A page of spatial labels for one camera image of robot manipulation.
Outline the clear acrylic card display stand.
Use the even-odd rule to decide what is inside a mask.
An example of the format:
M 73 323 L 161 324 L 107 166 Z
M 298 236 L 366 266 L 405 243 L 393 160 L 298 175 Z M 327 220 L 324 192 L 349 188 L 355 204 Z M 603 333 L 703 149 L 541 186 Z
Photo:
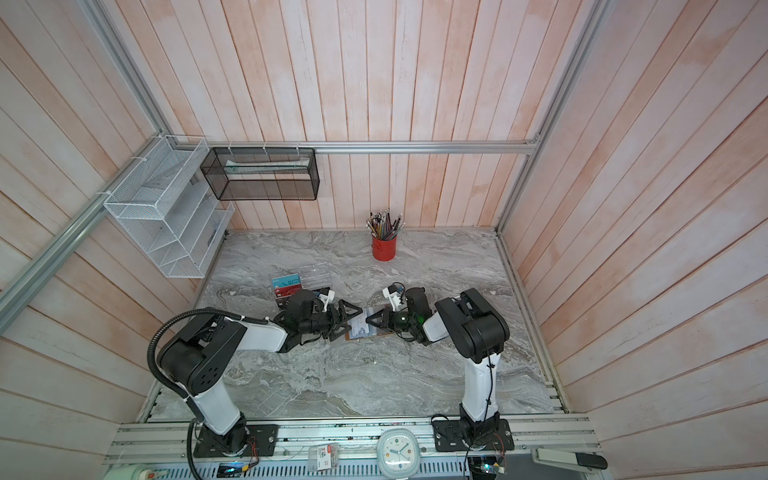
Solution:
M 300 289 L 330 288 L 333 275 L 327 262 L 314 262 L 295 267 L 281 267 L 270 276 L 270 283 L 275 297 L 282 300 Z

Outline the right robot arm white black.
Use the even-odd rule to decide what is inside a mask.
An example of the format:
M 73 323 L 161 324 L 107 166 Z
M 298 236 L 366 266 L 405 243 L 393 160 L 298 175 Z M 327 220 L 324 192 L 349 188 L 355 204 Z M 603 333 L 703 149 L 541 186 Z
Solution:
M 498 310 L 475 288 L 435 304 L 429 303 L 423 287 L 394 283 L 383 294 L 389 304 L 369 315 L 366 323 L 422 345 L 450 339 L 465 359 L 462 421 L 476 429 L 498 421 L 496 370 L 510 338 Z

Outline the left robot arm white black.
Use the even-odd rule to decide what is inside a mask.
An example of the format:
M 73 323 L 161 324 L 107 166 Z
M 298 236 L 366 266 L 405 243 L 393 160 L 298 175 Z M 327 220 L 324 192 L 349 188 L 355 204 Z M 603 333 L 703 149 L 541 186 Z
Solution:
M 147 364 L 155 379 L 173 390 L 195 418 L 223 438 L 244 428 L 223 375 L 239 351 L 287 353 L 319 339 L 334 341 L 350 330 L 363 309 L 346 300 L 301 289 L 273 318 L 256 318 L 206 307 L 176 315 L 150 340 Z

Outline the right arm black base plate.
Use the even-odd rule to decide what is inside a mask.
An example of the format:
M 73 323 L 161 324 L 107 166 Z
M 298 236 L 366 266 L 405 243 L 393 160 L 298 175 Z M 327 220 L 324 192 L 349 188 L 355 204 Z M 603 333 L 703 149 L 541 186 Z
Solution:
M 473 450 L 512 451 L 515 448 L 507 420 L 495 416 L 484 422 L 451 420 L 436 415 L 430 420 L 435 448 L 438 452 Z

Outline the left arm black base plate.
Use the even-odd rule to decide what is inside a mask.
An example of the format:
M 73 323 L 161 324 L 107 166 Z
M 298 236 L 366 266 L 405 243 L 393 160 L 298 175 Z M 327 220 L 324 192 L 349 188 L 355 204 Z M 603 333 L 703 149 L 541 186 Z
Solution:
M 195 459 L 270 457 L 275 451 L 278 430 L 277 424 L 236 424 L 229 433 L 217 435 L 203 425 L 193 435 L 192 455 Z

